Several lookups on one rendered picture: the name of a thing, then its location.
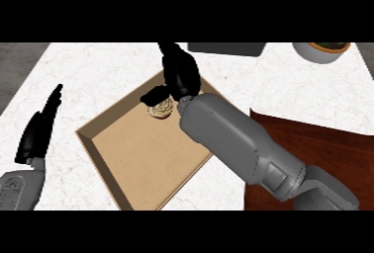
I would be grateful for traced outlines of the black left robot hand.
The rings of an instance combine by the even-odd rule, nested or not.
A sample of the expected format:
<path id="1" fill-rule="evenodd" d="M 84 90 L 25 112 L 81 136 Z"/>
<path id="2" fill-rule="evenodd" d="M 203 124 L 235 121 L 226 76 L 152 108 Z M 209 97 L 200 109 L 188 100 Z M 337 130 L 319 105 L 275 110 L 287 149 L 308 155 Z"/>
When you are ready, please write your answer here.
<path id="1" fill-rule="evenodd" d="M 34 113 L 25 127 L 15 156 L 15 162 L 19 164 L 27 164 L 36 157 L 46 157 L 61 103 L 62 84 L 58 85 L 43 110 Z"/>

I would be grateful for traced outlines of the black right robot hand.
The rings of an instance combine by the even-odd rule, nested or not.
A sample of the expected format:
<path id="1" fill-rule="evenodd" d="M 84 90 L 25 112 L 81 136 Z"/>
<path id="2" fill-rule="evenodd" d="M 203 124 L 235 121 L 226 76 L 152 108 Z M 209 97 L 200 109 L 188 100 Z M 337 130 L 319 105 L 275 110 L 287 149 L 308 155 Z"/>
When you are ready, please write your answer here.
<path id="1" fill-rule="evenodd" d="M 155 107 L 169 98 L 176 101 L 185 96 L 195 96 L 200 92 L 201 82 L 194 57 L 175 42 L 160 42 L 163 53 L 164 81 L 142 97 L 141 102 Z"/>

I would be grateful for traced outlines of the beige cupcake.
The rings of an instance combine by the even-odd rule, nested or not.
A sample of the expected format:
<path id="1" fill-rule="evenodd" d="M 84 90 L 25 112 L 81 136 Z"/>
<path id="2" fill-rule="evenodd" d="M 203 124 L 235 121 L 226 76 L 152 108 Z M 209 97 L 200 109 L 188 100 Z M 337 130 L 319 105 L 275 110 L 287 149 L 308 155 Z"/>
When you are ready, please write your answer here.
<path id="1" fill-rule="evenodd" d="M 157 106 L 148 108 L 148 113 L 154 118 L 163 120 L 170 116 L 173 112 L 173 107 L 175 102 L 173 99 L 169 98 Z"/>

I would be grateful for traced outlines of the tan cardboard box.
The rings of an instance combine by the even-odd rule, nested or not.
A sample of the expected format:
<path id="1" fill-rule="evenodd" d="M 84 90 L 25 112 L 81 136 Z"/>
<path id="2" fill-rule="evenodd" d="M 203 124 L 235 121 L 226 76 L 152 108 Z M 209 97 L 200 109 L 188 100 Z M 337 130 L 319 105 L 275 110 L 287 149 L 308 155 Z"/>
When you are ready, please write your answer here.
<path id="1" fill-rule="evenodd" d="M 160 120 L 141 102 L 163 84 L 158 73 L 75 131 L 124 211 L 161 209 L 211 157 L 180 130 L 180 115 Z"/>

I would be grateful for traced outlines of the dark red wooden tray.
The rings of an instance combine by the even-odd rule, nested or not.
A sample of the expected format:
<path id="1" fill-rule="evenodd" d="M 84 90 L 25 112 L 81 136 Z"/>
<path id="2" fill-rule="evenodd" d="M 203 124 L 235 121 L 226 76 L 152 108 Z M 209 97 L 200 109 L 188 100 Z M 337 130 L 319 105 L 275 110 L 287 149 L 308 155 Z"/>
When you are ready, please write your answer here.
<path id="1" fill-rule="evenodd" d="M 250 111 L 275 141 L 347 186 L 362 211 L 374 211 L 374 135 L 315 126 Z"/>

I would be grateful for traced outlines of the dark grey flat appliance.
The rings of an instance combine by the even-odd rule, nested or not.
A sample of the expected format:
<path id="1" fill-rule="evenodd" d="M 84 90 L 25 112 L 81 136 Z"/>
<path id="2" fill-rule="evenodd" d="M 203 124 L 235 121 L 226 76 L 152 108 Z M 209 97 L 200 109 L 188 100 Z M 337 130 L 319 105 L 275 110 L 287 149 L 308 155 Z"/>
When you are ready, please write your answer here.
<path id="1" fill-rule="evenodd" d="M 265 49 L 263 42 L 189 42 L 186 48 L 194 52 L 257 57 Z"/>

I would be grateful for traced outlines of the grey potted plant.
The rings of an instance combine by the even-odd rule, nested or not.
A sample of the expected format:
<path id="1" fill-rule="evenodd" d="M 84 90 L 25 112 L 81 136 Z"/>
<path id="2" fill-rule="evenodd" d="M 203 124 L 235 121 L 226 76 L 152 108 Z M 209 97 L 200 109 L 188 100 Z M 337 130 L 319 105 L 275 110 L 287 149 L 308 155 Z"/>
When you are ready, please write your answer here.
<path id="1" fill-rule="evenodd" d="M 350 43 L 346 42 L 342 48 L 327 48 L 315 42 L 294 42 L 293 47 L 305 60 L 318 64 L 330 64 L 342 57 L 350 48 Z"/>

